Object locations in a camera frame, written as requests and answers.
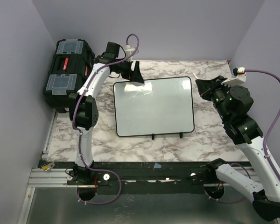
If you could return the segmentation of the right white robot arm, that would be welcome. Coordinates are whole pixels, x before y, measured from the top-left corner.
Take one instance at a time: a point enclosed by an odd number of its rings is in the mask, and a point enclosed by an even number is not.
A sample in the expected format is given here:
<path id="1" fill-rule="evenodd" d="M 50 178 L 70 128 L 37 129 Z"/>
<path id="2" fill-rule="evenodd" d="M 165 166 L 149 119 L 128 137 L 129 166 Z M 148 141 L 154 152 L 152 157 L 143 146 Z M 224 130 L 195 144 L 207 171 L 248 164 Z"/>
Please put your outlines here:
<path id="1" fill-rule="evenodd" d="M 260 182 L 236 171 L 222 159 L 207 164 L 206 179 L 231 185 L 253 205 L 266 221 L 280 218 L 280 168 L 264 146 L 264 136 L 257 122 L 248 115 L 253 99 L 247 88 L 224 84 L 226 78 L 197 79 L 202 99 L 211 101 L 222 119 L 224 130 L 233 143 L 245 154 Z"/>

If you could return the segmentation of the black framed whiteboard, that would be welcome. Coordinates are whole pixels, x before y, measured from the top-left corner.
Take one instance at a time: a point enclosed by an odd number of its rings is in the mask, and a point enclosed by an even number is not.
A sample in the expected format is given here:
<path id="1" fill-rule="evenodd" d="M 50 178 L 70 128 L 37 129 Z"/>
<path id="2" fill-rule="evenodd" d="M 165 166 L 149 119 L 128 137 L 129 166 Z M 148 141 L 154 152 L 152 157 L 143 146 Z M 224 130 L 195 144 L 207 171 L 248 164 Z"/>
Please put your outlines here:
<path id="1" fill-rule="evenodd" d="M 113 95 L 119 137 L 177 134 L 182 138 L 195 129 L 190 77 L 116 82 Z"/>

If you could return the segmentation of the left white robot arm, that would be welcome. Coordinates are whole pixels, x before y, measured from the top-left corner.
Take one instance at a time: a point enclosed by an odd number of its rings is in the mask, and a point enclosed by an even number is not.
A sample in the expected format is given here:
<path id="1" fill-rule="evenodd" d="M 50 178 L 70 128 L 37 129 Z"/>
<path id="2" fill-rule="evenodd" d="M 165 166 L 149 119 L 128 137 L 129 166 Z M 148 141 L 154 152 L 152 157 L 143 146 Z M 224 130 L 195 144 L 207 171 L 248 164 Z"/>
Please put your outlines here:
<path id="1" fill-rule="evenodd" d="M 72 127 L 77 131 L 77 156 L 72 171 L 75 181 L 90 184 L 94 180 L 96 170 L 92 168 L 93 156 L 91 151 L 92 133 L 98 122 L 98 107 L 96 97 L 104 81 L 112 72 L 124 79 L 144 83 L 140 73 L 139 62 L 133 63 L 131 58 L 138 53 L 138 47 L 126 44 L 125 58 L 119 59 L 119 44 L 109 42 L 103 54 L 93 61 L 93 68 L 89 77 L 76 92 L 69 96 L 69 110 Z"/>

